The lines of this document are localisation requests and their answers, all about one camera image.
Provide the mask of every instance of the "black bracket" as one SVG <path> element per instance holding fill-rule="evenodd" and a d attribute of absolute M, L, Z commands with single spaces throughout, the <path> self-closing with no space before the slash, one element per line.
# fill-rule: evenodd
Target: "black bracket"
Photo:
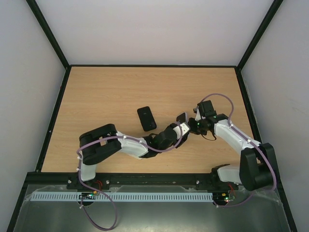
<path fill-rule="evenodd" d="M 100 137 L 106 138 L 113 135 L 115 136 L 116 133 L 117 130 L 114 124 L 107 124 L 103 127 L 96 128 L 79 137 L 80 147 L 98 140 Z M 120 149 L 121 143 L 117 139 L 107 140 L 105 145 L 101 145 L 100 143 L 93 144 L 83 150 L 83 163 L 85 165 L 100 163 Z"/>

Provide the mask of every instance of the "metal floor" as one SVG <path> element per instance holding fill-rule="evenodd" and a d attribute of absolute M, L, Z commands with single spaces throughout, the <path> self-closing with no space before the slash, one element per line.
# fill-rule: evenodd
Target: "metal floor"
<path fill-rule="evenodd" d="M 288 232 L 282 204 L 267 196 L 253 197 L 233 208 L 207 202 L 117 202 L 119 219 L 113 232 Z M 87 208 L 93 220 L 110 227 L 114 210 L 109 202 Z M 97 232 L 77 202 L 25 201 L 15 232 Z"/>

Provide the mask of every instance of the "white cable tray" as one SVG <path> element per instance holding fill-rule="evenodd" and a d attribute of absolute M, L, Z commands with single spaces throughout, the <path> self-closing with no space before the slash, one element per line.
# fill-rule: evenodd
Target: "white cable tray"
<path fill-rule="evenodd" d="M 106 192 L 114 202 L 212 202 L 212 193 L 135 193 L 135 192 Z M 30 201 L 35 202 L 75 202 L 80 200 L 80 192 L 34 192 Z M 85 202 L 109 202 L 107 197 L 100 194 L 85 199 Z"/>

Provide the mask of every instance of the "black frame edge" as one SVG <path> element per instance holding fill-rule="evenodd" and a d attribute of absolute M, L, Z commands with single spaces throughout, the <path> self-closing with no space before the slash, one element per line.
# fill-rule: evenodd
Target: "black frame edge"
<path fill-rule="evenodd" d="M 18 219 L 18 216 L 19 216 L 19 212 L 20 212 L 21 206 L 22 206 L 22 204 L 24 202 L 26 191 L 27 191 L 27 188 L 22 187 L 22 189 L 20 191 L 20 194 L 19 194 L 19 197 L 17 199 L 16 205 L 15 205 L 15 208 L 14 208 L 13 214 L 11 216 L 11 220 L 10 220 L 7 232 L 14 231 L 14 228 L 15 228 L 15 225 L 17 223 L 17 219 Z"/>
<path fill-rule="evenodd" d="M 295 224 L 295 221 L 294 221 L 291 209 L 290 209 L 288 199 L 286 198 L 285 191 L 284 191 L 281 180 L 277 184 L 277 190 L 278 190 L 281 202 L 283 204 L 283 209 L 284 209 L 285 216 L 286 216 L 286 219 L 288 221 L 288 224 L 290 226 L 290 229 L 291 229 L 292 232 L 297 232 L 296 224 Z"/>
<path fill-rule="evenodd" d="M 61 61 L 63 67 L 66 69 L 69 67 L 69 63 L 64 56 L 56 38 L 54 37 L 54 34 L 52 33 L 52 30 L 50 29 L 46 19 L 44 18 L 43 13 L 41 12 L 37 2 L 35 0 L 26 0 L 28 3 L 30 9 L 32 10 L 34 16 L 38 20 L 41 28 L 43 29 L 46 37 L 48 38 L 50 44 L 52 45 L 53 49 L 55 50 L 57 56 L 59 57 L 59 60 Z"/>
<path fill-rule="evenodd" d="M 257 29 L 254 37 L 252 38 L 247 50 L 243 54 L 239 64 L 238 69 L 241 71 L 245 66 L 246 62 L 248 61 L 250 55 L 252 54 L 253 50 L 259 43 L 261 37 L 263 36 L 264 32 L 266 31 L 267 27 L 269 26 L 272 18 L 275 16 L 277 10 L 279 9 L 283 0 L 274 0 L 272 5 L 270 6 L 269 10 L 267 11 L 263 21 L 261 22 L 259 28 Z"/>
<path fill-rule="evenodd" d="M 72 67 L 132 67 L 132 68 L 236 68 L 235 65 L 163 65 L 163 64 L 72 64 Z"/>
<path fill-rule="evenodd" d="M 244 103 L 246 111 L 247 111 L 248 120 L 249 120 L 250 127 L 251 127 L 251 130 L 252 130 L 253 138 L 257 141 L 262 142 L 260 132 L 259 132 L 259 129 L 257 127 L 256 120 L 255 120 L 254 112 L 253 112 L 253 109 L 252 109 L 252 106 L 251 106 L 251 103 L 250 103 L 249 95 L 248 95 L 243 77 L 241 75 L 240 69 L 235 68 L 235 73 L 236 73 L 238 85 L 239 85 L 239 88 L 240 88 L 240 92 L 241 92 L 241 95 L 242 95 L 243 103 Z"/>
<path fill-rule="evenodd" d="M 47 152 L 47 149 L 48 149 L 50 138 L 52 136 L 52 132 L 53 132 L 53 129 L 54 129 L 54 126 L 55 126 L 55 123 L 56 123 L 56 119 L 57 119 L 57 115 L 58 115 L 58 112 L 59 112 L 59 109 L 60 109 L 60 105 L 61 105 L 61 102 L 62 102 L 64 91 L 66 89 L 67 82 L 68 82 L 68 79 L 69 79 L 70 71 L 71 71 L 71 66 L 69 66 L 66 69 L 66 72 L 64 73 L 64 77 L 63 77 L 62 84 L 61 84 L 61 87 L 60 87 L 60 91 L 59 91 L 59 94 L 58 94 L 58 97 L 57 97 L 57 100 L 56 100 L 56 103 L 55 103 L 53 114 L 52 114 L 52 117 L 50 119 L 50 122 L 49 122 L 49 125 L 48 125 L 48 130 L 46 132 L 46 136 L 45 136 L 43 146 L 42 146 L 42 149 L 41 149 L 41 152 L 40 152 L 40 156 L 39 156 L 39 159 L 38 159 L 38 163 L 37 163 L 37 166 L 35 168 L 36 172 L 40 172 L 42 170 L 42 166 L 43 166 L 43 163 L 44 163 L 44 159 L 45 159 L 45 156 L 46 156 L 46 152 Z"/>

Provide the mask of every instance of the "cable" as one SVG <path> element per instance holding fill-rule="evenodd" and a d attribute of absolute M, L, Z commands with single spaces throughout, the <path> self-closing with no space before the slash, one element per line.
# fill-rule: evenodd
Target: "cable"
<path fill-rule="evenodd" d="M 209 140 L 209 141 L 216 141 L 216 140 L 217 140 L 217 137 L 216 137 L 214 134 L 212 134 L 212 136 L 214 137 L 214 139 L 208 139 L 208 138 L 206 138 L 203 134 L 201 134 L 201 135 L 202 135 L 202 137 L 203 137 L 204 139 Z"/>
<path fill-rule="evenodd" d="M 263 154 L 263 152 L 261 151 L 261 149 L 260 149 L 257 145 L 255 145 L 253 142 L 251 142 L 251 139 L 250 139 L 249 137 L 247 137 L 246 135 L 244 135 L 240 130 L 236 129 L 236 128 L 234 127 L 234 124 L 231 123 L 231 116 L 232 116 L 232 114 L 233 114 L 233 112 L 234 112 L 234 104 L 233 104 L 232 100 L 231 100 L 228 96 L 226 96 L 226 95 L 224 95 L 224 94 L 221 94 L 221 93 L 212 93 L 212 94 L 209 94 L 209 95 L 207 95 L 206 97 L 204 97 L 204 98 L 201 100 L 201 102 L 205 101 L 205 99 L 207 99 L 208 97 L 213 96 L 213 95 L 222 96 L 222 97 L 226 98 L 226 99 L 231 103 L 232 109 L 231 109 L 231 112 L 230 112 L 230 114 L 229 114 L 229 116 L 228 116 L 228 119 L 227 119 L 228 125 L 229 125 L 229 126 L 231 127 L 231 129 L 232 129 L 233 131 L 235 131 L 240 137 L 242 137 L 243 139 L 247 140 L 248 143 L 251 144 L 251 145 L 258 151 L 258 153 L 261 155 L 261 157 L 263 158 L 263 160 L 264 160 L 264 162 L 266 163 L 267 167 L 269 168 L 269 171 L 270 171 L 271 176 L 272 176 L 272 179 L 273 179 L 273 186 L 272 186 L 272 188 L 271 188 L 271 191 L 275 190 L 276 187 L 277 187 L 276 175 L 275 175 L 275 172 L 274 172 L 274 170 L 272 169 L 272 167 L 271 167 L 269 161 L 267 160 L 266 156 Z M 220 208 L 234 207 L 234 206 L 239 206 L 239 205 L 245 204 L 249 199 L 251 199 L 252 196 L 253 196 L 253 192 L 252 192 L 251 195 L 250 195 L 247 199 L 245 199 L 243 202 L 238 203 L 238 204 L 234 204 L 234 205 L 217 205 L 216 202 L 213 202 L 213 203 L 215 204 L 216 207 L 220 207 Z"/>
<path fill-rule="evenodd" d="M 96 227 L 97 229 L 99 229 L 99 230 L 101 230 L 101 231 L 111 231 L 112 229 L 114 229 L 114 228 L 115 228 L 115 225 L 116 225 L 116 223 L 117 223 L 117 219 L 118 219 L 118 210 L 117 210 L 117 207 L 116 207 L 116 205 L 115 205 L 115 202 L 109 197 L 109 195 L 107 195 L 105 192 L 103 192 L 103 191 L 101 191 L 101 190 L 98 190 L 98 189 L 96 189 L 96 188 L 93 188 L 93 187 L 91 187 L 91 186 L 85 184 L 85 183 L 82 181 L 81 167 L 82 167 L 83 155 L 82 155 L 81 151 L 84 150 L 84 149 L 87 148 L 87 147 L 90 147 L 90 146 L 94 145 L 94 144 L 98 144 L 98 143 L 101 143 L 101 142 L 103 142 L 103 141 L 107 141 L 107 140 L 110 140 L 110 139 L 129 139 L 129 140 L 133 140 L 133 141 L 135 141 L 135 142 L 138 142 L 138 143 L 142 144 L 144 147 L 146 147 L 146 148 L 148 148 L 148 149 L 150 149 L 150 150 L 153 150 L 153 151 L 155 151 L 155 152 L 160 152 L 160 153 L 162 153 L 162 152 L 167 152 L 167 151 L 170 151 L 170 150 L 176 148 L 176 147 L 179 145 L 179 143 L 181 142 L 182 138 L 183 138 L 183 131 L 182 131 L 181 125 L 180 125 L 179 122 L 176 122 L 176 124 L 177 124 L 177 126 L 179 127 L 179 129 L 180 129 L 180 137 L 179 137 L 179 140 L 177 141 L 177 143 L 176 143 L 174 146 L 172 146 L 172 147 L 170 147 L 170 148 L 168 148 L 168 149 L 165 149 L 165 150 L 158 150 L 158 149 L 155 149 L 155 148 L 153 148 L 153 147 L 150 147 L 150 146 L 148 146 L 147 144 L 143 143 L 141 140 L 136 139 L 136 138 L 133 138 L 133 137 L 129 137 L 129 136 L 111 136 L 111 137 L 107 137 L 107 138 L 102 138 L 102 139 L 95 140 L 95 141 L 93 141 L 93 142 L 91 142 L 91 143 L 88 143 L 88 144 L 86 144 L 86 145 L 80 147 L 80 148 L 76 151 L 76 153 L 77 153 L 77 155 L 78 155 L 78 159 L 79 159 L 79 162 L 78 162 L 78 169 L 77 169 L 77 170 L 78 170 L 78 179 L 79 179 L 79 182 L 80 182 L 83 186 L 85 186 L 86 188 L 91 189 L 91 190 L 93 190 L 93 191 L 97 191 L 97 192 L 101 193 L 102 195 L 104 195 L 105 197 L 107 197 L 107 199 L 110 200 L 110 202 L 112 203 L 112 205 L 113 205 L 113 207 L 114 207 L 114 209 L 115 209 L 115 220 L 114 220 L 113 225 L 112 225 L 111 227 L 109 227 L 109 228 L 104 228 L 104 227 L 101 227 L 101 226 L 99 226 L 98 224 L 96 224 L 96 223 L 91 219 L 91 217 L 89 216 L 89 214 L 87 213 L 87 211 L 86 211 L 86 209 L 85 209 L 85 207 L 84 207 L 84 205 L 83 205 L 83 200 L 84 200 L 84 198 L 82 198 L 81 204 L 80 204 L 80 208 L 83 209 L 83 211 L 84 211 L 85 214 L 86 214 L 86 217 L 88 218 L 88 220 L 90 221 L 90 223 L 91 223 L 94 227 Z"/>

